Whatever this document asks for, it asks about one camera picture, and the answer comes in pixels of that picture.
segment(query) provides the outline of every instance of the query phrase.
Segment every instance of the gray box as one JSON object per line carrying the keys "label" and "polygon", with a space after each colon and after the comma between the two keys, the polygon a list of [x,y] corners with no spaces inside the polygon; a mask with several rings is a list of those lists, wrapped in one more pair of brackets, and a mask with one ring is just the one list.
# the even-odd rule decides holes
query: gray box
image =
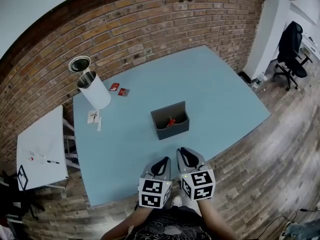
{"label": "gray box", "polygon": [[[190,119],[185,101],[151,111],[151,116],[159,140],[189,131]],[[175,122],[166,127],[170,118],[175,119]]]}

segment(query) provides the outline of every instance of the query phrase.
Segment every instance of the brick wall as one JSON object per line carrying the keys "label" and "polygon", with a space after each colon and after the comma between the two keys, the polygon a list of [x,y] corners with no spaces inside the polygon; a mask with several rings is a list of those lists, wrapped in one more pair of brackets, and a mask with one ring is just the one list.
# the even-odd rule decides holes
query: brick wall
{"label": "brick wall", "polygon": [[75,56],[89,56],[90,68],[104,80],[207,45],[238,72],[251,51],[263,2],[69,0],[44,15],[0,61],[0,170],[15,171],[17,136],[38,118],[63,104],[72,120],[79,75],[68,71],[68,63]]}

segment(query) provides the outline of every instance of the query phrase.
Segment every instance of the light blue table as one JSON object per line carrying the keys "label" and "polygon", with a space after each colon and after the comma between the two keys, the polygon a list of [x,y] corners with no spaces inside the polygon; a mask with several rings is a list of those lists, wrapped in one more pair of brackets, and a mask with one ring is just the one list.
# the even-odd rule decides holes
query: light blue table
{"label": "light blue table", "polygon": [[[110,104],[97,124],[87,124],[93,107],[83,94],[73,99],[76,149],[92,206],[138,192],[139,177],[153,159],[171,158],[178,175],[176,149],[191,148],[209,160],[240,140],[269,115],[238,75],[206,46],[180,51],[136,66],[103,82]],[[130,89],[127,97],[120,88]],[[150,112],[186,102],[189,131],[158,140]]]}

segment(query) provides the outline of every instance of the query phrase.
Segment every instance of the white pillar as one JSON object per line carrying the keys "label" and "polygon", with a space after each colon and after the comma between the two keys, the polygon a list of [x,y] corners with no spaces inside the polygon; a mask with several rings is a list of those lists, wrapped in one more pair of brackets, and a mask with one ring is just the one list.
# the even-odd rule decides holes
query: white pillar
{"label": "white pillar", "polygon": [[255,79],[265,72],[279,44],[290,9],[289,0],[265,0],[251,53],[243,71]]}

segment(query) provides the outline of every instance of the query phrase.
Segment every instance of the white cylinder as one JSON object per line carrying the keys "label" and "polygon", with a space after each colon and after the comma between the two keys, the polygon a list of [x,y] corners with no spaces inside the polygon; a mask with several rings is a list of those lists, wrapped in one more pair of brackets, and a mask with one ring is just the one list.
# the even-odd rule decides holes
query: white cylinder
{"label": "white cylinder", "polygon": [[85,72],[77,86],[96,110],[104,109],[111,101],[110,93],[94,71]]}

